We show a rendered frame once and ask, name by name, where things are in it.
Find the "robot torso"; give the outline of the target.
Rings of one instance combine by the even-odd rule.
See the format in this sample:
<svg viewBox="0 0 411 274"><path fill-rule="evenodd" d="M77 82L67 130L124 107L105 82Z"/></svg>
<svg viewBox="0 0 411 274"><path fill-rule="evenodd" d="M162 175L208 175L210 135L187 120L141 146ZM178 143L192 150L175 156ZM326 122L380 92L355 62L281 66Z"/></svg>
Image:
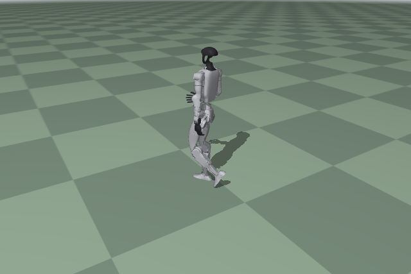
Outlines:
<svg viewBox="0 0 411 274"><path fill-rule="evenodd" d="M199 72L205 72L205 78L202 82L201 101L203 102L201 102L201 113L207 116L207 122L210 122L213 119L214 111L213 108L211 108L211 104L209 102L214 101L216 97L218 90L219 70L215 67L215 71L207 70L206 66L204 68L199 70Z"/></svg>

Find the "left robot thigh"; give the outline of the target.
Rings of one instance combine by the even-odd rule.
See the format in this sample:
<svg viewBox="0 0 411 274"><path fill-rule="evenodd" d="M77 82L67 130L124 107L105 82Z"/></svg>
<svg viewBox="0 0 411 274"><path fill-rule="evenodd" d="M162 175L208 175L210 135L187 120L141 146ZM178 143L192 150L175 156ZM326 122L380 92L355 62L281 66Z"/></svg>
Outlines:
<svg viewBox="0 0 411 274"><path fill-rule="evenodd" d="M195 123L197 123L197 122L195 122ZM189 129L189 147L190 147L191 152L194 149L198 149L202 153L202 147L197 145L197 142L200 138L200 135L198 135L197 132L195 131L195 123L194 123L194 120L193 120L193 122L191 124L191 127ZM202 114L201 115L201 123L200 123L201 129L204 129L206 124L207 124L207 116Z"/></svg>

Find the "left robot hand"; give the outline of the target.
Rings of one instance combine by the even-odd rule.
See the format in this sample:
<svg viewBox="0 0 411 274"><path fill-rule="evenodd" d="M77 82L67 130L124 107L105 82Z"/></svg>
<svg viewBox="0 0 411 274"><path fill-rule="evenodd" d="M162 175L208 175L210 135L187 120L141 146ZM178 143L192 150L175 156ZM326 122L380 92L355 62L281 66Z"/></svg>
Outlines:
<svg viewBox="0 0 411 274"><path fill-rule="evenodd" d="M198 118L198 123L195 123L195 131L197 132L198 135L202 136L204 134L202 134L200 123L201 123L201 118Z"/></svg>

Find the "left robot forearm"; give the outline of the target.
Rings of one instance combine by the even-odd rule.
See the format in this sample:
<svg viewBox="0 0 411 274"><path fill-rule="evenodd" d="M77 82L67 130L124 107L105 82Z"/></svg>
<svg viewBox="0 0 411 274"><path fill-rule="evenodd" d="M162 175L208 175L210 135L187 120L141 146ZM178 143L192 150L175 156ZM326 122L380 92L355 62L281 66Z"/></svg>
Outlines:
<svg viewBox="0 0 411 274"><path fill-rule="evenodd" d="M198 122L198 118L201 118L201 103L198 96L193 96L193 106L194 106L194 122Z"/></svg>

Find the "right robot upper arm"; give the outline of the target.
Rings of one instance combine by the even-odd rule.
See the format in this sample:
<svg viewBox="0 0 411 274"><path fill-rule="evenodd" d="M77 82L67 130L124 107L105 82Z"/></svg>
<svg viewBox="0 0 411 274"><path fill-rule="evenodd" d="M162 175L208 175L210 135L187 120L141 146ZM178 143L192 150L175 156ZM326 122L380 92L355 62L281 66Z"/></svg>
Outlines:
<svg viewBox="0 0 411 274"><path fill-rule="evenodd" d="M218 70L219 70L219 80L218 80L218 90L217 90L216 96L219 96L222 93L222 81L221 81L222 70L221 69L218 69Z"/></svg>

